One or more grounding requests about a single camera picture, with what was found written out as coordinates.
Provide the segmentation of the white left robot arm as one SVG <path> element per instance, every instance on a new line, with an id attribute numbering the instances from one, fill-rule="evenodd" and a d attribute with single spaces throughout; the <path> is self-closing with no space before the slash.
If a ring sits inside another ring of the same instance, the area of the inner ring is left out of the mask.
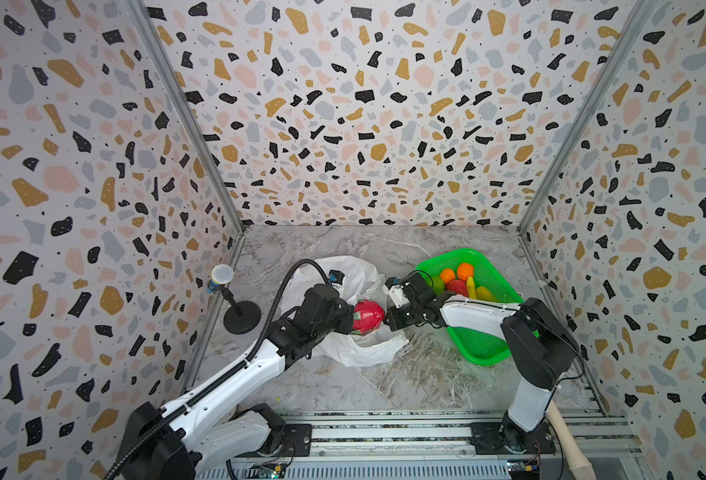
<path id="1" fill-rule="evenodd" d="M 331 333 L 353 329 L 354 306 L 337 289 L 316 284 L 300 305 L 270 315 L 246 354 L 193 390 L 155 408 L 138 407 L 129 417 L 118 457 L 107 473 L 116 479 L 194 479 L 245 453 L 272 455 L 285 422 L 258 405 L 225 426 L 225 415 L 253 391 L 283 374 Z"/>

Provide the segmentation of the red apple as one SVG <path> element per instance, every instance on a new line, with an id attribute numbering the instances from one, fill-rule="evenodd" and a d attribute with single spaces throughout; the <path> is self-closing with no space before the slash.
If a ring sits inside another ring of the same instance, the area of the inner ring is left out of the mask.
<path id="1" fill-rule="evenodd" d="M 459 279 L 453 279 L 445 284 L 447 291 L 453 292 L 457 295 L 464 297 L 469 297 L 467 283 Z"/>

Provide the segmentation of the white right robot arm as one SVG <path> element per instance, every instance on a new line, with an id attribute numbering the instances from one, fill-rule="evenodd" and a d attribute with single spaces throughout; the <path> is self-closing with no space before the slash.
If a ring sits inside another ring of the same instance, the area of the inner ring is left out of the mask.
<path id="1" fill-rule="evenodd" d="M 577 357 L 570 331 L 542 300 L 496 303 L 451 291 L 437 294 L 418 272 L 387 280 L 385 291 L 393 303 L 385 324 L 393 331 L 430 324 L 503 340 L 520 375 L 514 400 L 503 417 L 504 429 L 528 435 L 540 426 L 556 386 Z"/>

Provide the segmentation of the yellow mango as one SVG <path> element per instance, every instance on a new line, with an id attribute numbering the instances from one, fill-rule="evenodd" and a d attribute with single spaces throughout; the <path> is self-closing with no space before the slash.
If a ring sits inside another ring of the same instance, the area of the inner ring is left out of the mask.
<path id="1" fill-rule="evenodd" d="M 476 293 L 476 298 L 478 300 L 483 300 L 483 301 L 488 301 L 488 302 L 496 302 L 497 299 L 496 297 L 491 293 L 490 290 L 488 290 L 484 286 L 478 286 L 475 290 Z"/>

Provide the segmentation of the white plastic bag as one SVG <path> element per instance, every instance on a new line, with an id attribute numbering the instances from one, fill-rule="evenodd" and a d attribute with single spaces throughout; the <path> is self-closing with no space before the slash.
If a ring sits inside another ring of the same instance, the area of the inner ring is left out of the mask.
<path id="1" fill-rule="evenodd" d="M 385 276 L 373 264 L 352 256 L 327 257 L 316 263 L 326 273 L 333 270 L 342 273 L 342 283 L 335 288 L 340 297 L 356 310 L 367 309 L 372 304 L 380 308 L 386 306 Z M 299 267 L 282 294 L 278 311 L 285 313 L 298 306 L 305 292 L 321 281 L 314 267 Z M 325 355 L 346 367 L 369 367 L 391 362 L 408 343 L 404 332 L 393 332 L 380 322 L 372 328 L 354 327 L 349 335 L 331 333 L 313 349 L 313 353 Z"/>

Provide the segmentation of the yellow banana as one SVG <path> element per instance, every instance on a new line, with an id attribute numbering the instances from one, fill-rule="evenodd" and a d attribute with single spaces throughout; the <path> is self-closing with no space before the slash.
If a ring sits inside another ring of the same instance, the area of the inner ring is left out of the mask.
<path id="1" fill-rule="evenodd" d="M 475 281 L 472 276 L 469 276 L 466 280 L 466 290 L 467 290 L 468 297 L 470 299 L 473 299 L 473 300 L 478 299 Z"/>

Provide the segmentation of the pink dragon fruit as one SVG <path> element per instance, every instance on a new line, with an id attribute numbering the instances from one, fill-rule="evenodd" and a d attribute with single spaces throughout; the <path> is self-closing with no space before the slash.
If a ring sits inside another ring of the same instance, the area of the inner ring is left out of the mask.
<path id="1" fill-rule="evenodd" d="M 385 311 L 378 303 L 362 300 L 354 308 L 352 333 L 366 335 L 376 330 L 384 319 Z"/>

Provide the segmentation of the green plastic basket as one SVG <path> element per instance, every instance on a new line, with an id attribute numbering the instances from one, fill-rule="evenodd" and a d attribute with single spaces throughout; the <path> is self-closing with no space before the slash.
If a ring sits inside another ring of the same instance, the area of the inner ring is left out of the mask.
<path id="1" fill-rule="evenodd" d="M 421 271 L 423 277 L 439 277 L 444 270 L 456 271 L 465 263 L 474 267 L 474 285 L 485 288 L 495 302 L 523 301 L 494 265 L 482 253 L 470 248 L 456 249 L 424 260 L 415 270 Z M 447 332 L 460 354 L 472 364 L 490 367 L 510 357 L 503 339 L 467 328 L 448 328 Z"/>

